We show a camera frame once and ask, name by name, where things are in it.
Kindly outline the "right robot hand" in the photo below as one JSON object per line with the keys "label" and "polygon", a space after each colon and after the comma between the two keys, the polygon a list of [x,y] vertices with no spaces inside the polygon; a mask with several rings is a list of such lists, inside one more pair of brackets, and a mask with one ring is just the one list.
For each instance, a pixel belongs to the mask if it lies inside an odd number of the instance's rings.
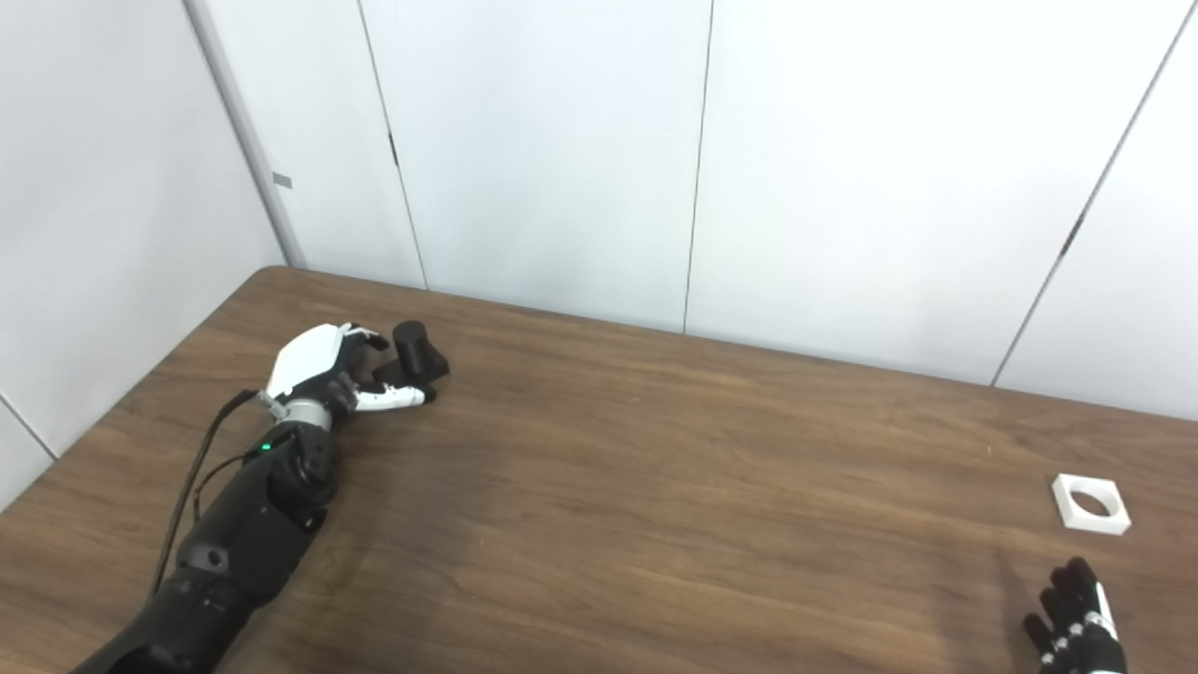
{"label": "right robot hand", "polygon": [[1105,585],[1082,555],[1053,567],[1040,593],[1041,613],[1022,629],[1037,652],[1040,673],[1129,673]]}

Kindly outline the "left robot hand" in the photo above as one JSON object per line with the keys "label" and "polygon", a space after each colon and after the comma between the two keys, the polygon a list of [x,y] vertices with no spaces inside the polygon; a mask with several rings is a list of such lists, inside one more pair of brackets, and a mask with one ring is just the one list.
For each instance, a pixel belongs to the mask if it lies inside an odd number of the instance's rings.
{"label": "left robot hand", "polygon": [[435,388],[417,383],[406,372],[399,379],[357,379],[365,350],[386,351],[391,345],[382,334],[361,324],[314,326],[279,350],[258,399],[277,425],[300,423],[326,432],[355,414],[432,403]]}

